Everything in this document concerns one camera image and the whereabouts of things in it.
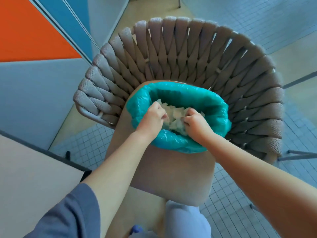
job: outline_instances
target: gray sleeve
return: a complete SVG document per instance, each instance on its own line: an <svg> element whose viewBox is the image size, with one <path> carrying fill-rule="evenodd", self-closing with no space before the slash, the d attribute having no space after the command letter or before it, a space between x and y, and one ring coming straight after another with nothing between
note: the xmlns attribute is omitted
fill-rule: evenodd
<svg viewBox="0 0 317 238"><path fill-rule="evenodd" d="M100 210L91 188L86 184L77 185L25 237L100 238Z"/></svg>

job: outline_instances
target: left hand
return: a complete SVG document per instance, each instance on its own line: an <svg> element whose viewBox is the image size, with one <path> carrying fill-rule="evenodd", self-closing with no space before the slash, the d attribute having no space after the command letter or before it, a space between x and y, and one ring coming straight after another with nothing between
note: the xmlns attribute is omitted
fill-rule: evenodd
<svg viewBox="0 0 317 238"><path fill-rule="evenodd" d="M163 126L163 119L167 117L165 109L158 102L154 102L143 116L136 132L145 136L149 142L156 138Z"/></svg>

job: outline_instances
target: pants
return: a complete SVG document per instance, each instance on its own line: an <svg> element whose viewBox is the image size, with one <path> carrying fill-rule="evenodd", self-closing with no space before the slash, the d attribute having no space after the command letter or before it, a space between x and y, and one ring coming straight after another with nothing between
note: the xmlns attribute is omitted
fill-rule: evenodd
<svg viewBox="0 0 317 238"><path fill-rule="evenodd" d="M199 208L168 201L166 203L165 238L210 238L211 227ZM158 238L152 232L136 233L130 238Z"/></svg>

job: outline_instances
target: gray woven strap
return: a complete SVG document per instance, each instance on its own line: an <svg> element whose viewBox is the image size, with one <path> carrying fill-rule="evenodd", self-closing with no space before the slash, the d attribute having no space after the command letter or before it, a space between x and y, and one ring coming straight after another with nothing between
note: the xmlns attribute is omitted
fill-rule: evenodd
<svg viewBox="0 0 317 238"><path fill-rule="evenodd" d="M216 92L229 105L227 139L261 159L281 155L281 76L264 49L247 36L202 19L139 21L100 49L73 100L81 113L113 127L129 95L151 80Z"/></svg>

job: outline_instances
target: plastic bag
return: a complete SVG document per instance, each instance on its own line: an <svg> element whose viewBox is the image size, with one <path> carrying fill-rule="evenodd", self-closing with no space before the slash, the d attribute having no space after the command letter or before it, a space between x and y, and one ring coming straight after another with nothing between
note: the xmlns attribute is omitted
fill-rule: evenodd
<svg viewBox="0 0 317 238"><path fill-rule="evenodd" d="M204 88L177 82L150 83L134 94L126 104L134 128L137 128L147 109L158 99L161 99L162 103L168 103L168 105L191 107L199 113L204 112L209 126L222 137L231 129L228 105L218 94ZM186 154L207 150L189 136L176 134L166 129L162 129L151 144L158 148Z"/></svg>

